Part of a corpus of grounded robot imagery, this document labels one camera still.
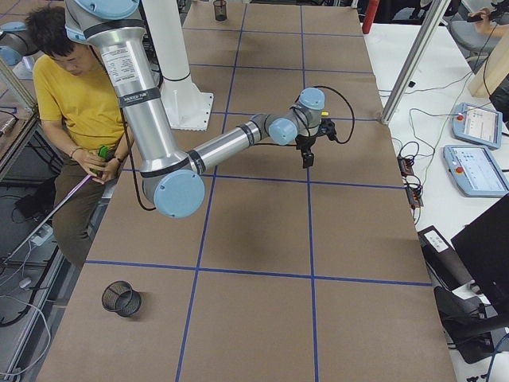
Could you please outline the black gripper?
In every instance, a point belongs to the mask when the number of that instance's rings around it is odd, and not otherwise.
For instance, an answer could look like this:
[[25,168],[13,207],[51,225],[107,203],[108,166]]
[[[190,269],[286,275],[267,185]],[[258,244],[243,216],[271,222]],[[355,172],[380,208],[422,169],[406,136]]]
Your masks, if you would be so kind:
[[311,151],[311,148],[316,140],[316,136],[304,136],[301,134],[295,138],[296,149],[301,152],[303,169],[308,169],[314,164],[314,153]]

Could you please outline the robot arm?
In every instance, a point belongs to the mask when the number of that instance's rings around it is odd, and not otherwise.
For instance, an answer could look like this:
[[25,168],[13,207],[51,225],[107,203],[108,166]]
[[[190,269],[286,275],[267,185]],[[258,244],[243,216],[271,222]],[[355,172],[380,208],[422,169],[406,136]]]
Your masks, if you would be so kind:
[[317,134],[325,97],[306,88],[284,115],[254,115],[230,132],[181,150],[173,130],[205,129],[213,96],[192,81],[177,4],[67,1],[64,6],[68,37],[99,51],[142,156],[143,192],[161,214],[193,214],[204,200],[201,174],[264,138],[284,146]]
[[24,57],[37,53],[39,48],[33,42],[23,21],[11,21],[1,25],[1,58],[14,66]]

